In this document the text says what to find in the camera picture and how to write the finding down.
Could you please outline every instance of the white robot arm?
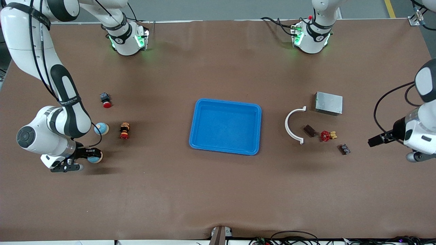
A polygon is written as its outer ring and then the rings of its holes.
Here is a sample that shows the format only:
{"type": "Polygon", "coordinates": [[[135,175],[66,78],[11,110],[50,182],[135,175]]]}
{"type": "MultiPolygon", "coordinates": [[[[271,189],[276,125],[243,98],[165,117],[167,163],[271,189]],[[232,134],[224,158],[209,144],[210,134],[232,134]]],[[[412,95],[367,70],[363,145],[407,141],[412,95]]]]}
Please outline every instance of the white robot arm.
{"type": "Polygon", "coordinates": [[[80,7],[94,14],[109,33],[113,47],[132,55],[146,47],[148,33],[117,8],[127,1],[115,0],[6,0],[0,12],[3,35],[18,68],[42,80],[60,107],[46,106],[17,134],[25,150],[42,154],[52,172],[81,170],[78,158],[96,157],[97,148],[84,148],[74,138],[85,135],[91,119],[85,110],[68,70],[59,60],[49,34],[51,21],[72,21],[80,7]]]}
{"type": "Polygon", "coordinates": [[[370,147],[403,140],[413,150],[406,156],[413,163],[436,157],[436,59],[420,68],[415,86],[424,104],[397,120],[392,130],[368,140],[370,147]]]}
{"type": "Polygon", "coordinates": [[[291,33],[294,46],[308,54],[320,52],[327,45],[336,22],[336,11],[347,0],[312,0],[313,17],[294,25],[291,33]]]}

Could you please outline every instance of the curved white plastic part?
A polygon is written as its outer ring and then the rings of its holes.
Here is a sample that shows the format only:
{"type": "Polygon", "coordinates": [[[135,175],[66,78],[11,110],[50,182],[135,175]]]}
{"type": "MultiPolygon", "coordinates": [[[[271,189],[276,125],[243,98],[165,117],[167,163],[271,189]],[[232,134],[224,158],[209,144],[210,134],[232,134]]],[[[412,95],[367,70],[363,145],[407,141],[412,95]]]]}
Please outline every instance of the curved white plastic part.
{"type": "Polygon", "coordinates": [[[304,143],[304,139],[301,138],[301,137],[296,136],[293,132],[291,132],[291,130],[289,129],[289,125],[288,125],[288,120],[289,120],[289,117],[294,112],[305,112],[305,111],[306,111],[306,107],[305,106],[303,106],[303,108],[301,108],[301,109],[295,109],[295,110],[289,112],[288,116],[285,119],[285,129],[286,129],[286,132],[288,132],[289,136],[291,136],[294,140],[300,141],[300,145],[302,145],[304,143]]]}

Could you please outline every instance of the black cable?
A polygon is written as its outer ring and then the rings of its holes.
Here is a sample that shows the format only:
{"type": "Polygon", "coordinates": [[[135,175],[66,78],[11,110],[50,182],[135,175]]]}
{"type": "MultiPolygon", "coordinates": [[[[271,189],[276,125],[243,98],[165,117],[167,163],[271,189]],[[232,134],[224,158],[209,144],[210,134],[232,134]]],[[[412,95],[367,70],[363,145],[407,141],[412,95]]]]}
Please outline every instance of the black cable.
{"type": "MultiPolygon", "coordinates": [[[[273,23],[276,24],[276,25],[280,25],[277,21],[271,19],[270,17],[262,17],[262,18],[260,18],[260,19],[261,19],[261,20],[269,20],[269,21],[273,22],[273,23]]],[[[286,27],[286,28],[291,28],[291,26],[288,26],[288,25],[283,25],[283,24],[282,24],[282,26],[283,26],[283,27],[286,27]]]]}
{"type": "Polygon", "coordinates": [[[399,141],[397,138],[395,138],[395,137],[393,137],[392,135],[390,135],[381,125],[380,125],[380,123],[378,123],[378,120],[377,120],[377,116],[376,116],[376,114],[377,114],[377,108],[378,108],[378,105],[380,104],[380,102],[386,97],[386,96],[388,96],[390,93],[392,93],[392,92],[394,92],[394,91],[397,91],[397,90],[399,90],[400,88],[404,88],[404,87],[406,87],[406,86],[409,86],[409,85],[412,85],[413,83],[415,83],[415,82],[408,82],[408,83],[406,83],[406,84],[403,84],[403,85],[401,85],[401,86],[398,86],[398,87],[396,87],[396,88],[394,88],[394,89],[391,89],[390,91],[388,91],[387,93],[385,93],[382,97],[380,97],[380,99],[377,101],[377,103],[375,104],[375,107],[374,107],[374,121],[375,121],[375,124],[377,124],[377,126],[387,135],[387,136],[389,136],[390,138],[392,138],[392,139],[394,139],[395,141],[397,141],[398,143],[400,143],[400,144],[403,144],[401,141],[399,141]]]}
{"type": "Polygon", "coordinates": [[[418,7],[428,9],[424,4],[418,3],[416,0],[410,0],[410,1],[412,2],[413,7],[415,7],[415,5],[418,5],[418,7]]]}
{"type": "Polygon", "coordinates": [[[96,128],[97,131],[99,132],[100,140],[99,140],[96,144],[93,144],[93,145],[90,145],[90,146],[81,146],[81,147],[77,147],[78,149],[94,147],[94,146],[97,146],[98,144],[101,143],[101,141],[102,141],[102,139],[103,139],[102,132],[100,132],[100,129],[97,128],[97,126],[96,126],[93,122],[91,122],[91,124],[92,124],[92,125],[94,126],[94,128],[96,128]]]}
{"type": "Polygon", "coordinates": [[[304,237],[292,237],[292,236],[283,238],[284,241],[296,240],[295,242],[293,242],[291,244],[301,242],[301,243],[304,243],[304,245],[309,245],[308,243],[306,243],[305,239],[306,238],[304,238],[304,237]]]}
{"type": "Polygon", "coordinates": [[[147,20],[135,20],[135,19],[133,19],[133,18],[129,18],[129,17],[126,17],[126,19],[128,19],[128,20],[134,20],[134,21],[136,21],[136,22],[147,21],[147,20]]]}
{"type": "Polygon", "coordinates": [[[302,22],[304,22],[306,25],[309,25],[309,24],[310,24],[309,22],[304,21],[304,19],[301,18],[301,17],[299,18],[299,20],[302,21],[302,22]]]}
{"type": "Polygon", "coordinates": [[[136,14],[135,14],[135,12],[133,11],[132,7],[130,6],[130,3],[129,3],[129,2],[127,2],[127,5],[129,6],[130,11],[132,11],[132,14],[133,14],[133,17],[135,18],[135,20],[138,21],[138,19],[136,18],[136,14]]]}
{"type": "Polygon", "coordinates": [[[287,32],[287,31],[285,30],[285,28],[283,27],[282,22],[280,22],[280,19],[279,19],[279,18],[277,18],[277,22],[279,23],[280,27],[282,28],[282,30],[283,30],[286,34],[288,34],[289,36],[293,36],[293,37],[296,37],[296,36],[297,36],[296,34],[292,34],[292,33],[290,33],[290,32],[287,32]]]}
{"type": "MultiPolygon", "coordinates": [[[[42,2],[39,3],[39,12],[42,13],[42,2]]],[[[48,85],[50,86],[51,95],[56,99],[56,101],[59,102],[59,98],[55,95],[55,92],[53,91],[53,86],[51,85],[50,76],[48,75],[48,69],[47,69],[47,63],[45,62],[45,50],[44,50],[44,35],[43,35],[43,25],[40,22],[40,32],[41,32],[41,58],[42,63],[44,64],[44,70],[45,70],[45,76],[48,80],[48,85]]]]}
{"type": "Polygon", "coordinates": [[[312,233],[305,232],[305,231],[279,231],[279,232],[274,233],[274,234],[270,237],[270,239],[272,240],[274,236],[276,236],[276,235],[278,235],[278,234],[282,234],[282,233],[302,233],[302,234],[307,234],[307,235],[313,236],[313,237],[316,239],[316,243],[319,245],[319,239],[318,239],[318,237],[316,237],[316,236],[315,236],[314,234],[312,234],[312,233]]]}
{"type": "Polygon", "coordinates": [[[417,104],[414,104],[414,103],[410,102],[410,100],[409,100],[409,98],[408,98],[409,91],[410,91],[414,86],[415,86],[415,84],[413,84],[412,86],[410,86],[410,87],[407,88],[406,92],[404,93],[404,99],[406,100],[406,102],[407,102],[409,105],[411,105],[411,106],[415,106],[415,107],[419,107],[419,106],[421,106],[421,105],[417,105],[417,104]]]}
{"type": "MultiPolygon", "coordinates": [[[[33,1],[34,0],[31,0],[30,1],[30,5],[29,5],[32,8],[33,8],[33,1]]],[[[39,78],[41,79],[41,81],[44,84],[44,86],[47,89],[47,91],[54,97],[55,95],[50,90],[50,88],[47,86],[47,84],[44,81],[44,78],[42,77],[42,74],[41,74],[41,71],[40,71],[39,65],[38,65],[38,60],[36,59],[35,43],[33,42],[33,32],[32,32],[32,28],[33,28],[32,18],[33,18],[32,15],[29,14],[29,35],[30,35],[30,45],[31,45],[31,48],[32,48],[33,60],[35,62],[36,70],[38,71],[39,78]]]]}
{"type": "Polygon", "coordinates": [[[425,245],[425,244],[435,244],[435,242],[436,242],[436,239],[434,239],[434,240],[429,240],[429,241],[426,241],[426,242],[424,242],[424,243],[421,243],[421,245],[425,245]]]}
{"type": "Polygon", "coordinates": [[[100,7],[102,7],[103,9],[104,9],[104,11],[106,12],[106,13],[108,13],[108,15],[113,19],[113,20],[115,20],[115,22],[117,22],[118,24],[121,24],[120,22],[118,22],[113,16],[112,16],[112,14],[98,1],[98,0],[94,0],[95,2],[97,2],[99,5],[100,5],[100,7]]]}
{"type": "Polygon", "coordinates": [[[429,31],[436,31],[435,28],[430,28],[430,27],[427,27],[426,25],[422,25],[422,27],[424,27],[425,29],[427,29],[429,31]]]}

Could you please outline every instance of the gray floor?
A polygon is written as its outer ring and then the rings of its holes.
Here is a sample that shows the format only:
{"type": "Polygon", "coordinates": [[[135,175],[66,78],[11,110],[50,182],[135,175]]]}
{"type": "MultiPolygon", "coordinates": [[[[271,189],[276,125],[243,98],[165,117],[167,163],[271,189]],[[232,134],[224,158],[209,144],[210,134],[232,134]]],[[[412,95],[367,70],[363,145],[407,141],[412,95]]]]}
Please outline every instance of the gray floor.
{"type": "MultiPolygon", "coordinates": [[[[129,0],[138,20],[235,20],[271,18],[298,19],[313,13],[310,0],[129,0]]],[[[383,0],[349,0],[343,18],[389,18],[383,0]]],[[[133,17],[130,9],[123,9],[133,17]]],[[[81,11],[79,22],[97,21],[81,11]]]]}
{"type": "MultiPolygon", "coordinates": [[[[394,8],[395,16],[397,18],[413,15],[412,3],[409,0],[391,0],[391,3],[392,7],[394,8]]],[[[426,22],[426,26],[430,28],[436,28],[435,13],[428,11],[424,14],[424,20],[426,22]]],[[[432,56],[432,58],[436,58],[436,31],[429,31],[424,29],[423,27],[419,28],[421,29],[424,40],[426,41],[430,55],[432,56]]]]}

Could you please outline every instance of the blue tray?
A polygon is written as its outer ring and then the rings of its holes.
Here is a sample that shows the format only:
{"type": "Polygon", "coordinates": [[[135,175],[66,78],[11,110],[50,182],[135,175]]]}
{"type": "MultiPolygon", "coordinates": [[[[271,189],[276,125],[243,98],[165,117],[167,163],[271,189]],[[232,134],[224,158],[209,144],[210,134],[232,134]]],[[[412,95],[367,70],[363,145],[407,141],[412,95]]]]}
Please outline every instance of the blue tray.
{"type": "Polygon", "coordinates": [[[256,104],[199,99],[189,144],[195,149],[255,155],[261,116],[262,109],[256,104]]]}

